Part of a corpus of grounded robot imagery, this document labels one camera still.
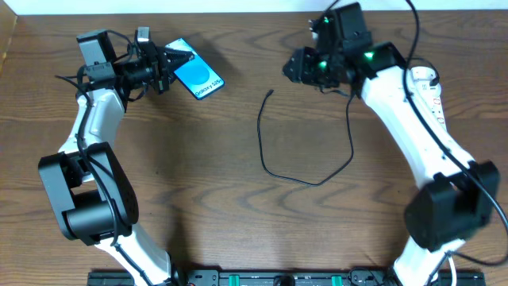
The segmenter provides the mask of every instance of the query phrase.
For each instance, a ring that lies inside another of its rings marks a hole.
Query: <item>mounting base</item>
[[[187,272],[188,286],[377,286],[375,278],[382,284],[384,271],[353,269],[338,272],[219,272],[216,270],[194,270]],[[450,272],[439,272],[433,286],[449,286]],[[87,286],[134,286],[128,272],[90,272]],[[458,272],[457,285],[486,286],[481,272]]]

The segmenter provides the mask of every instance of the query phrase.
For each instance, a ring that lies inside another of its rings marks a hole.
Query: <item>blue phone screen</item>
[[[196,99],[204,99],[224,86],[224,80],[186,41],[178,39],[166,47],[194,53],[194,59],[177,69],[175,75]]]

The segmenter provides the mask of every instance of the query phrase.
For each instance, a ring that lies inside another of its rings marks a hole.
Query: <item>black wire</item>
[[[342,95],[346,98],[349,98],[349,95],[347,93],[345,93],[344,91],[341,91],[339,89],[336,89],[336,90],[331,90],[331,91],[325,91],[323,86],[320,86],[319,87],[319,91],[323,94],[323,95],[329,95],[331,93],[336,93],[336,94],[339,94],[339,95]]]
[[[416,8],[414,8],[414,5],[413,3],[410,1],[410,0],[406,0],[407,4],[409,4],[409,6],[411,7],[411,10],[413,12],[413,15],[414,15],[414,20],[416,22],[416,33],[415,33],[415,36],[414,36],[414,40],[413,40],[413,44],[411,46],[411,50],[410,50],[410,54],[408,56],[408,60],[407,60],[407,63],[406,63],[406,68],[404,69],[404,72],[403,72],[403,75],[402,75],[402,85],[404,86],[404,92],[406,93],[406,98],[407,98],[407,101],[409,102],[409,104],[411,105],[411,108],[413,109],[413,112],[416,114],[416,116],[418,117],[418,119],[420,120],[420,123],[425,127],[425,129],[427,130],[427,132],[429,133],[430,137],[436,142],[436,144],[439,146],[439,148],[441,149],[441,151],[443,151],[443,153],[446,155],[446,157],[448,157],[452,162],[453,164],[455,164],[461,171],[462,173],[488,198],[488,200],[492,203],[494,209],[497,211],[499,217],[501,218],[502,220],[502,224],[504,225],[505,227],[505,231],[506,231],[506,234],[508,235],[508,219],[506,218],[506,214],[504,212],[504,210],[502,209],[502,207],[499,205],[499,203],[496,201],[495,198],[492,197],[492,195],[487,191],[487,189],[483,186],[483,184],[481,182],[479,182],[475,176],[473,176],[469,170],[464,167],[453,155],[452,153],[449,151],[449,149],[441,142],[441,140],[439,140],[439,138],[437,137],[437,135],[432,131],[432,129],[430,128],[430,126],[427,124],[427,122],[425,121],[425,119],[421,116],[420,114],[420,111],[418,110],[418,108],[416,107],[416,105],[414,104],[414,101],[413,101],[413,95],[412,93],[409,91],[409,88],[407,86],[407,70],[409,69],[409,66],[410,66],[410,61],[411,59],[413,58],[413,54],[414,54],[414,51],[416,50],[416,46],[418,44],[418,38],[420,37],[420,19],[418,17],[418,12],[416,11]],[[454,255],[457,255],[458,257],[462,257],[463,259],[466,259],[468,261],[471,261],[471,262],[474,262],[478,265],[483,265],[483,266],[500,266],[500,265],[504,265],[507,261],[508,261],[508,251],[506,252],[506,255],[503,259],[499,260],[499,261],[495,261],[495,262],[490,262],[490,261],[481,261],[479,259],[476,259],[474,257],[470,257],[466,254],[462,254],[460,252],[457,252],[457,251],[452,251],[451,254],[454,254]]]
[[[429,275],[429,279],[427,279],[427,282],[425,283],[425,286],[430,286],[431,283],[432,283],[432,279],[434,278],[434,275],[436,275],[436,273],[439,271],[439,269],[441,268],[441,266],[444,264],[444,262],[451,256],[452,254],[450,252],[446,252],[444,253],[443,255],[443,258],[441,258],[441,260],[439,261],[439,263],[437,264],[436,268],[434,268],[434,270],[432,271],[432,273],[430,273]]]
[[[90,115],[90,111],[92,109],[92,100],[90,99],[90,96],[75,82],[72,80],[60,76],[55,75],[57,79],[62,79],[70,84],[72,84],[76,89],[78,89],[79,92],[85,97],[87,100],[87,108],[85,109],[85,114],[83,115],[83,118],[81,119],[81,122],[79,123],[78,133],[75,135],[77,140],[77,146],[79,150],[79,155],[81,156],[81,159],[83,160],[83,163],[86,165],[94,179],[97,181],[97,185],[99,186],[99,189],[102,192],[102,195],[106,198],[106,201],[108,205],[110,206],[111,216],[113,218],[113,241],[111,242],[111,246],[115,245],[118,240],[118,217],[117,212],[115,211],[115,205],[114,201],[111,199],[110,193],[107,191],[106,186],[102,182],[101,177],[98,175],[98,173],[95,171],[94,166],[90,163],[88,160],[88,155],[86,154],[84,148],[83,148],[83,139],[84,139],[84,132],[85,132],[85,125],[87,123],[88,116]]]
[[[133,43],[130,41],[129,37],[127,37],[126,35],[124,35],[122,33],[119,33],[117,31],[113,31],[113,30],[110,30],[110,29],[107,29],[106,32],[112,33],[114,35],[117,35],[120,38],[126,40],[127,43],[129,43],[129,45],[127,46],[127,53],[129,55],[129,58],[127,58],[127,60],[124,60],[124,61],[122,61],[120,63],[120,64],[127,64],[133,58]],[[121,59],[121,58],[123,58],[125,56],[127,56],[127,55],[122,55],[122,56],[118,57],[116,60],[119,60],[119,59]]]
[[[351,160],[353,158],[353,155],[355,154],[355,149],[353,148],[353,145],[352,145],[352,137],[351,137],[351,128],[349,127],[349,105],[351,104],[351,101],[354,99],[354,95],[351,94],[349,100],[348,100],[348,104],[346,105],[346,125],[348,126],[348,137],[349,137],[349,144],[351,145],[351,156],[349,157],[349,159],[342,165],[340,166],[335,172],[333,172],[330,176],[326,177],[324,180],[322,180],[321,182],[319,183],[316,183],[316,184],[313,184],[313,183],[309,183],[309,182],[306,182],[304,180],[299,180],[299,179],[295,179],[295,178],[290,178],[290,177],[287,177],[287,176],[281,176],[281,175],[276,175],[274,174],[273,172],[269,171],[267,169],[267,166],[266,164],[264,163],[264,157],[263,157],[263,143],[262,143],[262,140],[261,140],[261,114],[263,113],[263,109],[264,109],[264,104],[266,103],[268,97],[270,97],[270,95],[273,94],[273,90],[270,90],[267,95],[264,97],[264,100],[263,100],[263,104],[261,104],[261,109],[260,109],[260,113],[258,114],[257,116],[257,138],[258,138],[258,141],[260,143],[260,156],[261,156],[261,164],[263,165],[263,169],[264,171],[266,171],[270,176],[274,176],[275,178],[279,178],[279,179],[284,179],[284,180],[289,180],[289,181],[293,181],[293,182],[296,182],[296,183],[301,183],[301,184],[306,184],[308,186],[311,186],[311,187],[319,187],[321,186],[322,184],[328,182],[330,179],[332,179],[336,174],[338,174],[340,171],[342,171],[344,168],[346,168],[349,163],[351,163]]]
[[[125,261],[127,261],[127,263],[129,263],[129,265],[134,268],[136,271],[139,272],[141,278],[143,278],[143,281],[148,285],[148,286],[153,286],[152,282],[150,282],[150,279],[148,278],[148,276],[146,275],[146,272],[141,269],[141,267],[139,265],[136,264],[136,262],[134,262],[130,257],[129,255],[127,255],[127,253],[121,248],[120,245],[116,244],[114,246],[115,250],[117,250],[118,253],[120,253],[120,255],[125,259]]]
[[[363,267],[355,267],[355,268],[353,268],[353,269],[349,270],[349,273],[348,273],[349,282],[351,282],[351,284],[352,284],[353,286],[359,286],[359,285],[358,285],[358,284],[356,284],[355,282],[353,282],[353,281],[352,281],[352,274],[353,274],[355,271],[360,271],[360,270],[364,270],[364,271],[369,272],[369,273],[372,275],[372,277],[374,277],[374,281],[377,283],[377,286],[382,286],[382,285],[384,285],[384,284],[381,284],[381,283],[378,281],[378,279],[375,277],[374,273],[373,273],[371,270],[366,269],[366,268],[363,268]]]

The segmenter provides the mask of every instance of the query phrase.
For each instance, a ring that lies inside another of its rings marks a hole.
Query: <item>white wall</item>
[[[319,11],[332,0],[5,0],[18,15]],[[356,2],[343,0],[338,5]],[[364,10],[408,10],[404,0],[359,0]],[[413,0],[419,10],[508,9],[508,0]]]

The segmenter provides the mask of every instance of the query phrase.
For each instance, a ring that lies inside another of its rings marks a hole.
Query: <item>wooden table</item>
[[[60,233],[37,172],[75,120],[74,88],[53,78],[83,64],[75,36],[107,28],[133,37],[138,25],[166,44],[184,37],[226,86],[196,101],[179,83],[130,104],[115,153],[140,205],[140,222],[187,267],[346,269],[390,265],[402,252],[402,219],[416,193],[408,164],[381,121],[352,104],[355,158],[322,187],[277,180],[261,168],[256,116],[266,91],[267,165],[317,181],[349,155],[346,99],[291,83],[281,68],[312,45],[318,14],[181,14],[20,17],[0,79],[0,284],[83,285],[92,269],[119,269],[110,256]],[[408,12],[366,13],[376,41],[406,54]],[[508,208],[508,13],[421,12],[418,55],[439,68],[448,130],[478,161],[502,174]],[[500,220],[463,251],[494,260],[506,251]],[[476,265],[456,259],[461,269]],[[508,269],[482,269],[504,285]]]

